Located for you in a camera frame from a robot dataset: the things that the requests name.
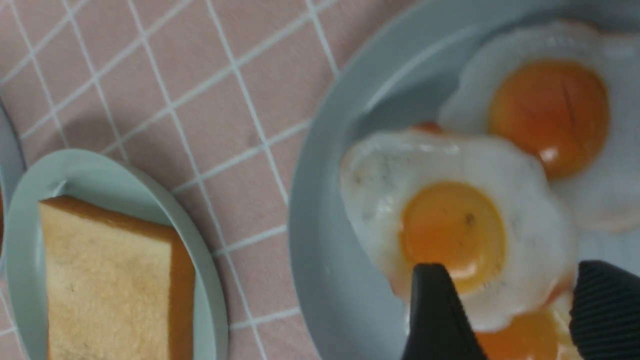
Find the mint green plate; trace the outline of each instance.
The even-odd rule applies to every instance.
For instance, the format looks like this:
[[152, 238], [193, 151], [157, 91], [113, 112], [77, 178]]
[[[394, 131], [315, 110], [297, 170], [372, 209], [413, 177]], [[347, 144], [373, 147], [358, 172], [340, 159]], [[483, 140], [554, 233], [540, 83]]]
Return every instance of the mint green plate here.
[[196, 270], [193, 314], [195, 360], [226, 360], [227, 311], [209, 251], [189, 215], [143, 172], [83, 150], [62, 150], [24, 175], [6, 218], [6, 276], [16, 326], [31, 360], [47, 359], [45, 252], [39, 200], [66, 194], [158, 224], [180, 234]]

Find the egg white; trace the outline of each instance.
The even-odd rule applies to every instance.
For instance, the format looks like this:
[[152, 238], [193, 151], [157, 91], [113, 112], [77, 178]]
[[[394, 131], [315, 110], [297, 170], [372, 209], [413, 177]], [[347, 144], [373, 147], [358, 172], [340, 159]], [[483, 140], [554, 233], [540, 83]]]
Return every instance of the egg white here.
[[611, 121], [601, 153], [576, 176], [552, 183], [584, 229], [620, 232], [640, 224], [640, 35], [605, 34], [579, 22], [516, 29], [482, 46], [464, 68], [438, 123], [460, 133], [487, 132], [488, 109], [502, 82], [526, 63], [577, 61], [593, 69], [609, 96]]
[[411, 272], [401, 268], [406, 264], [398, 239], [402, 212], [422, 189], [440, 181], [466, 183], [483, 192], [504, 225], [502, 271], [482, 288], [460, 294], [475, 330], [508, 325], [512, 316], [541, 306], [559, 281], [575, 276], [575, 227], [535, 158], [488, 136], [378, 133], [345, 155], [341, 195], [358, 241], [405, 302]]

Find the white bread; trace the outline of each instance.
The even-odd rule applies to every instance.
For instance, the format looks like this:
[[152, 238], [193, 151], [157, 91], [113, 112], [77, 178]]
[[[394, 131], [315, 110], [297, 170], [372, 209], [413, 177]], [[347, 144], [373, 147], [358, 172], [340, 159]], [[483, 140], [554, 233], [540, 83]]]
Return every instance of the white bread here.
[[190, 360], [195, 271], [174, 228], [40, 202], [49, 360]]

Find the white grid line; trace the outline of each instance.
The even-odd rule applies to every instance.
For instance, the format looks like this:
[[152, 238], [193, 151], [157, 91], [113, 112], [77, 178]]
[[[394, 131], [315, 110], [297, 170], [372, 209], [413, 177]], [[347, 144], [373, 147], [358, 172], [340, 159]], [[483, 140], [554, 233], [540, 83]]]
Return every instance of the white grid line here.
[[[272, 137], [271, 139], [267, 140], [267, 145], [268, 146], [272, 146], [278, 142], [281, 142], [283, 140], [288, 139], [289, 137], [299, 133], [300, 131], [306, 129], [309, 127], [309, 121], [305, 121], [302, 122], [300, 124], [297, 125], [293, 125], [292, 127], [290, 127], [289, 129], [286, 129], [285, 131], [282, 131], [280, 134], [277, 134], [276, 136]], [[206, 179], [215, 176], [216, 174], [219, 174], [220, 172], [222, 172], [223, 170], [226, 170], [230, 167], [233, 167], [234, 165], [237, 165], [239, 163], [241, 163], [244, 160], [247, 160], [249, 158], [252, 158], [254, 155], [259, 154], [261, 151], [263, 151], [265, 148], [264, 145], [260, 144], [256, 147], [252, 147], [251, 149], [245, 150], [244, 152], [241, 152], [239, 155], [234, 156], [233, 158], [230, 158], [227, 161], [224, 161], [223, 163], [216, 165], [215, 167], [211, 168], [210, 170], [207, 170], [203, 173], [200, 174], [200, 178], [202, 179], [202, 181], [205, 181]], [[198, 180], [196, 178], [193, 178], [189, 181], [187, 181], [184, 184], [178, 185], [176, 186], [171, 192], [175, 195], [176, 193], [180, 193], [188, 188], [190, 188], [191, 186], [195, 185], [198, 183]]]
[[233, 243], [231, 245], [227, 245], [224, 249], [220, 249], [219, 251], [213, 252], [212, 255], [213, 256], [221, 256], [221, 255], [225, 255], [229, 252], [232, 252], [234, 250], [238, 250], [241, 249], [243, 247], [246, 247], [248, 245], [251, 244], [255, 244], [258, 243], [262, 240], [268, 239], [272, 236], [276, 236], [276, 235], [280, 235], [280, 234], [284, 234], [287, 232], [287, 226], [286, 225], [280, 225], [280, 226], [276, 226], [272, 229], [269, 229], [267, 231], [264, 231], [258, 235], [253, 235], [250, 236], [246, 239], [243, 239], [237, 243]]
[[207, 7], [209, 8], [209, 13], [213, 19], [213, 22], [215, 23], [218, 29], [218, 33], [220, 33], [220, 40], [222, 41], [222, 46], [225, 48], [225, 52], [229, 57], [229, 61], [231, 61], [231, 67], [233, 68], [234, 73], [236, 74], [238, 83], [240, 84], [240, 89], [242, 90], [244, 99], [247, 103], [247, 106], [249, 107], [249, 112], [251, 113], [253, 124], [255, 125], [255, 128], [258, 132], [258, 137], [260, 138], [260, 141], [264, 146], [264, 152], [267, 155], [269, 166], [271, 167], [271, 171], [273, 172], [273, 176], [275, 177], [276, 184], [278, 185], [278, 189], [280, 190], [280, 194], [282, 195], [282, 200], [284, 200], [285, 204], [287, 204], [289, 203], [289, 194], [287, 194], [287, 190], [285, 189], [284, 184], [282, 183], [282, 179], [280, 178], [280, 174], [278, 173], [278, 168], [276, 167], [276, 162], [273, 159], [271, 149], [267, 146], [267, 138], [264, 135], [262, 124], [260, 123], [258, 114], [255, 111], [255, 107], [253, 106], [251, 95], [249, 94], [249, 90], [247, 90], [246, 84], [244, 83], [243, 76], [240, 73], [240, 69], [236, 63], [236, 59], [234, 58], [233, 52], [231, 51], [231, 47], [227, 42], [227, 38], [225, 37], [224, 30], [222, 29], [222, 24], [220, 22], [220, 19], [218, 18], [218, 14], [216, 14], [216, 11], [213, 8], [213, 4], [211, 3], [211, 0], [207, 0]]
[[7, 330], [0, 331], [0, 338], [2, 338], [4, 335], [7, 335], [7, 334], [11, 334], [11, 333], [13, 333], [13, 332], [14, 332], [14, 330], [15, 330], [15, 329], [12, 327], [11, 329], [7, 329]]
[[[160, 27], [162, 27], [162, 25], [166, 24], [173, 16], [178, 14], [183, 8], [185, 8], [192, 1], [193, 0], [183, 0], [180, 3], [176, 4], [171, 10], [169, 10], [160, 19], [156, 20], [155, 23], [148, 28], [147, 36], [150, 37]], [[248, 63], [249, 61], [254, 59], [256, 56], [258, 56], [259, 54], [264, 52], [266, 49], [269, 49], [275, 43], [281, 41], [283, 38], [289, 36], [291, 33], [294, 33], [297, 29], [301, 28], [302, 25], [304, 25], [308, 20], [309, 20], [309, 15], [307, 13], [304, 13], [298, 19], [290, 22], [284, 28], [282, 28], [281, 30], [277, 31], [271, 37], [267, 38], [266, 40], [261, 42], [259, 45], [254, 47], [251, 51], [249, 51], [248, 53], [243, 55], [240, 59], [238, 59], [236, 61], [236, 63], [238, 64], [238, 66], [242, 66], [245, 63]], [[119, 54], [117, 54], [113, 59], [111, 59], [107, 63], [107, 65], [105, 65], [102, 69], [100, 69], [98, 72], [96, 72], [95, 77], [98, 79], [98, 81], [105, 73], [107, 73], [108, 71], [110, 71], [111, 69], [116, 67], [128, 55], [133, 53], [141, 43], [142, 43], [141, 37], [138, 37], [138, 38], [134, 39]], [[186, 102], [192, 100], [197, 95], [199, 95], [202, 92], [206, 91], [208, 88], [210, 88], [211, 86], [213, 86], [216, 83], [218, 83], [220, 80], [225, 78], [227, 75], [231, 74], [232, 71], [233, 71], [233, 69], [231, 68], [231, 66], [225, 67], [224, 69], [218, 71], [213, 76], [211, 76], [209, 79], [206, 79], [205, 81], [201, 82], [196, 87], [194, 87], [193, 89], [188, 91], [186, 94], [184, 94], [181, 97], [179, 97], [176, 101], [174, 101], [173, 102], [174, 107], [178, 108], [179, 106], [181, 106], [181, 105], [185, 104]], [[80, 96], [89, 86], [91, 86], [91, 84], [93, 84], [93, 78], [89, 79], [85, 84], [81, 85], [75, 92], [73, 92], [65, 100], [61, 101], [58, 105], [56, 105], [56, 107], [55, 107], [55, 109], [53, 111], [51, 111], [48, 114], [46, 114], [44, 117], [42, 117], [40, 120], [38, 120], [36, 122], [36, 124], [34, 124], [30, 129], [28, 129], [26, 132], [24, 132], [22, 135], [20, 135], [20, 139], [24, 140], [25, 138], [29, 137], [33, 132], [35, 132], [40, 126], [44, 125], [51, 118], [52, 113], [60, 111], [62, 108], [64, 108], [70, 102], [75, 100], [76, 97]], [[149, 125], [153, 124], [155, 121], [163, 118], [165, 115], [168, 115], [169, 113], [170, 113], [170, 109], [168, 107], [165, 107], [165, 108], [161, 109], [160, 111], [158, 111], [155, 115], [153, 115], [149, 119], [144, 120], [138, 127], [134, 128], [129, 133], [122, 135], [122, 139], [121, 139], [122, 143], [125, 143], [133, 135], [135, 135], [136, 133], [139, 133], [140, 131], [146, 129]], [[108, 153], [108, 152], [112, 151], [113, 149], [116, 149], [116, 147], [118, 147], [118, 146], [119, 146], [119, 144], [114, 143], [113, 145], [109, 146], [107, 149], [103, 150], [102, 153], [103, 154]]]
[[[84, 5], [88, 0], [82, 0], [79, 4], [74, 6], [74, 11], [79, 10], [79, 8]], [[169, 11], [167, 11], [162, 17], [160, 17], [159, 19], [157, 19], [153, 25], [151, 25], [149, 27], [149, 30], [147, 30], [147, 36], [151, 36], [153, 33], [155, 33], [158, 29], [160, 29], [164, 24], [166, 24], [173, 16], [175, 16], [176, 14], [178, 14], [183, 8], [185, 8], [190, 2], [192, 2], [193, 0], [183, 0], [180, 3], [176, 4], [173, 6], [173, 8], [169, 9]], [[93, 84], [95, 81], [99, 81], [99, 79], [106, 74], [107, 72], [109, 72], [111, 69], [113, 69], [114, 67], [116, 67], [118, 64], [120, 64], [124, 59], [126, 59], [126, 57], [128, 57], [130, 54], [132, 54], [135, 50], [137, 50], [138, 46], [142, 43], [142, 38], [141, 37], [136, 37], [133, 41], [131, 41], [129, 44], [127, 44], [124, 49], [122, 49], [116, 56], [114, 56], [111, 60], [109, 60], [109, 62], [107, 62], [107, 64], [105, 66], [103, 66], [99, 71], [97, 71], [95, 73], [94, 76], [92, 76], [91, 79], [89, 79], [86, 83], [82, 84], [76, 91], [74, 91], [73, 93], [71, 93], [71, 95], [69, 95], [66, 99], [64, 99], [63, 101], [61, 101], [58, 105], [56, 105], [55, 109], [52, 112], [57, 112], [60, 111], [62, 108], [64, 108], [66, 105], [68, 105], [70, 102], [72, 102], [73, 100], [75, 100], [78, 96], [80, 96], [82, 93], [84, 93], [84, 91], [91, 86], [91, 84]], [[26, 60], [28, 62], [28, 60], [30, 60], [31, 58], [29, 56], [26, 57]], [[46, 114], [44, 117], [42, 117], [42, 119], [38, 120], [36, 122], [36, 124], [34, 124], [31, 129], [27, 130], [25, 133], [23, 133], [20, 136], [20, 139], [23, 140], [25, 138], [27, 138], [30, 134], [32, 134], [35, 130], [38, 129], [38, 127], [42, 126], [43, 124], [45, 124], [47, 122], [47, 120], [49, 120], [49, 118], [51, 117], [51, 113]], [[168, 109], [164, 108], [162, 110], [160, 110], [157, 114], [155, 114], [153, 117], [147, 119], [146, 121], [154, 121], [154, 120], [158, 120], [160, 119], [163, 115], [168, 114]]]
[[339, 0], [326, 0], [318, 5], [314, 5], [316, 7], [316, 13], [321, 13], [326, 9], [330, 8], [331, 5], [337, 3]]
[[[36, 69], [36, 74], [38, 74], [38, 78], [40, 79], [40, 84], [47, 98], [47, 102], [49, 103], [49, 108], [53, 112], [54, 103], [53, 103], [53, 100], [51, 99], [51, 94], [49, 93], [49, 89], [47, 88], [47, 82], [45, 81], [44, 76], [42, 75], [42, 71], [40, 70], [40, 65], [38, 64], [38, 60], [36, 59], [35, 52], [33, 51], [33, 47], [31, 46], [31, 41], [29, 41], [29, 37], [27, 36], [27, 31], [24, 29], [24, 25], [22, 24], [22, 21], [18, 16], [18, 10], [15, 8], [15, 5], [13, 3], [11, 3], [11, 8], [13, 10], [13, 16], [15, 16], [15, 21], [18, 24], [18, 28], [20, 29], [20, 33], [22, 34], [22, 37], [24, 38], [25, 43], [27, 43], [27, 48], [29, 49], [29, 56], [33, 60], [33, 66]], [[60, 125], [58, 114], [53, 112], [52, 116], [53, 116], [53, 120], [56, 123], [56, 127], [58, 128], [58, 132], [62, 137], [62, 142], [65, 144], [65, 147], [68, 148], [69, 142], [67, 141], [67, 137], [65, 136], [64, 131], [62, 131], [62, 126]]]
[[331, 71], [333, 72], [333, 75], [338, 76], [340, 70], [338, 70], [338, 65], [336, 65], [335, 59], [333, 58], [333, 53], [331, 52], [331, 46], [329, 46], [329, 41], [327, 41], [326, 36], [324, 35], [322, 24], [320, 23], [320, 19], [318, 18], [318, 14], [316, 13], [316, 6], [313, 4], [312, 0], [305, 0], [305, 1], [307, 2], [307, 8], [309, 8], [311, 21], [313, 21], [314, 26], [316, 27], [316, 33], [320, 38], [320, 43], [322, 43], [322, 47], [324, 49], [326, 59], [329, 61], [329, 67], [331, 67]]
[[[255, 155], [258, 155], [259, 153], [261, 153], [264, 150], [264, 146], [263, 145], [258, 145], [256, 147], [252, 147], [251, 149], [248, 149], [244, 152], [242, 152], [240, 155], [234, 156], [233, 158], [230, 158], [229, 160], [223, 162], [220, 165], [216, 165], [215, 167], [213, 167], [212, 169], [203, 172], [200, 174], [200, 179], [202, 181], [205, 181], [206, 179], [215, 176], [216, 174], [219, 174], [220, 172], [233, 167], [241, 162], [243, 162], [244, 160], [250, 159], [252, 157], [254, 157]], [[189, 181], [187, 181], [186, 183], [177, 186], [175, 189], [173, 189], [172, 193], [179, 193], [183, 190], [185, 190], [186, 188], [191, 187], [194, 184], [198, 183], [198, 178], [194, 178], [191, 179]]]
[[118, 129], [116, 128], [116, 126], [115, 126], [115, 124], [113, 122], [113, 117], [111, 116], [111, 111], [109, 110], [109, 106], [107, 105], [107, 99], [104, 97], [104, 93], [102, 92], [102, 87], [100, 86], [100, 81], [98, 81], [98, 77], [96, 77], [96, 75], [95, 75], [95, 68], [93, 67], [93, 62], [91, 61], [91, 56], [89, 55], [89, 52], [87, 51], [86, 46], [84, 44], [84, 39], [82, 38], [82, 34], [80, 32], [80, 27], [78, 26], [78, 24], [76, 22], [76, 18], [74, 16], [74, 14], [71, 12], [71, 7], [69, 6], [68, 0], [63, 0], [62, 3], [64, 4], [65, 8], [67, 9], [67, 14], [69, 15], [69, 21], [71, 22], [71, 25], [74, 28], [74, 33], [76, 33], [76, 37], [78, 39], [78, 42], [80, 43], [80, 49], [82, 50], [82, 54], [84, 55], [84, 60], [86, 61], [87, 65], [89, 66], [89, 71], [91, 72], [91, 79], [93, 80], [93, 84], [95, 85], [95, 88], [98, 91], [98, 96], [100, 97], [100, 101], [102, 102], [102, 106], [104, 107], [104, 111], [107, 114], [107, 121], [109, 122], [109, 125], [111, 126], [111, 130], [113, 132], [113, 136], [115, 137], [116, 143], [120, 144], [118, 146], [118, 148], [120, 149], [120, 155], [122, 156], [124, 161], [128, 163], [129, 162], [129, 156], [124, 151], [124, 147], [122, 146], [122, 142], [120, 141], [120, 134], [118, 133]]
[[[51, 41], [51, 39], [53, 39], [65, 27], [67, 22], [70, 20], [70, 16], [75, 14], [76, 11], [80, 10], [80, 8], [82, 8], [88, 1], [89, 0], [80, 0], [77, 4], [75, 4], [73, 9], [71, 10], [71, 13], [67, 12], [67, 14], [60, 21], [58, 21], [58, 23], [55, 24], [53, 28], [42, 39], [40, 39], [37, 44], [33, 46], [33, 54], [27, 54], [21, 61], [18, 62], [18, 64], [16, 64], [16, 66], [13, 67], [13, 69], [9, 71], [9, 73], [7, 73], [7, 75], [5, 75], [5, 77], [2, 79], [2, 83], [11, 80], [12, 77], [19, 73], [20, 70], [22, 70], [27, 65], [27, 63], [29, 63], [29, 60], [33, 57], [33, 55], [42, 50], [42, 48], [45, 47]], [[5, 4], [9, 3], [13, 5], [13, 0], [9, 0]]]
[[[253, 322], [256, 325], [260, 325], [262, 323], [272, 322], [273, 320], [284, 319], [284, 318], [288, 318], [290, 316], [294, 316], [294, 315], [298, 315], [298, 314], [300, 314], [300, 308], [299, 307], [294, 307], [292, 309], [281, 311], [279, 313], [273, 313], [273, 314], [261, 316], [259, 318], [255, 318], [255, 319], [253, 319]], [[229, 326], [229, 330], [231, 330], [231, 331], [239, 330], [239, 329], [244, 329], [245, 327], [249, 327], [249, 326], [251, 326], [251, 323], [248, 322], [248, 321], [237, 322], [237, 323], [231, 324], [231, 326]]]

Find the black tongs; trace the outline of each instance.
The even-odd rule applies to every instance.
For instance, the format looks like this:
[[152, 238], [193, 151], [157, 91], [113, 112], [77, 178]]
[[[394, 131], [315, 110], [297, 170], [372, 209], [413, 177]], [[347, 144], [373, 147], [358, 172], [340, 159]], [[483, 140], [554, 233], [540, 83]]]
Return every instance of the black tongs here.
[[[640, 278], [603, 261], [581, 262], [571, 316], [584, 360], [640, 359]], [[442, 265], [413, 269], [402, 360], [488, 360]]]

